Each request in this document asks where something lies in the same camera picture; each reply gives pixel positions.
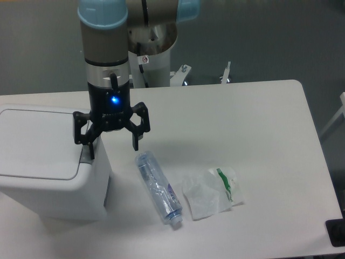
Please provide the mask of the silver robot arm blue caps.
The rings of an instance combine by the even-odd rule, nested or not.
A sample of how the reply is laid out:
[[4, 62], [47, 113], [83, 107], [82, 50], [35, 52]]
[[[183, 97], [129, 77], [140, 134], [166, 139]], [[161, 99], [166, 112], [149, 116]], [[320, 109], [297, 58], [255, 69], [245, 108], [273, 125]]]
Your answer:
[[80, 1], [80, 19], [90, 111], [73, 113], [74, 142], [94, 159], [103, 132], [127, 129], [133, 148], [150, 131], [144, 103], [130, 104], [130, 88], [181, 85], [171, 76], [170, 51], [177, 23], [198, 17], [199, 1]]

